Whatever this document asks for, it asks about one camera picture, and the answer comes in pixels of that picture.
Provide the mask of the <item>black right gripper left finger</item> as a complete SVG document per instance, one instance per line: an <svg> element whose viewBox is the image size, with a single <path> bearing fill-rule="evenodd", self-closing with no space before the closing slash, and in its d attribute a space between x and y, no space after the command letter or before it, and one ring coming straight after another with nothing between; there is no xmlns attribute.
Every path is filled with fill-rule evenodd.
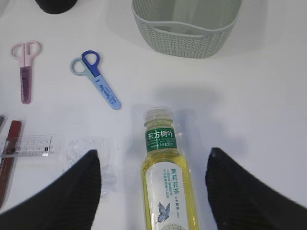
<svg viewBox="0 0 307 230"><path fill-rule="evenodd" d="M86 153L61 177L0 216L2 230L89 230L100 200L100 165Z"/></svg>

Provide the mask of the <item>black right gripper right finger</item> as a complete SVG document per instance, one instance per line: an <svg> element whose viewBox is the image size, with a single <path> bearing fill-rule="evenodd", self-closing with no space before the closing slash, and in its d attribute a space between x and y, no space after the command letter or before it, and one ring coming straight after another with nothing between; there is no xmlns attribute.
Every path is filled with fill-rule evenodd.
<svg viewBox="0 0 307 230"><path fill-rule="evenodd" d="M208 201L220 230L305 230L307 209L276 192L220 148L205 175Z"/></svg>

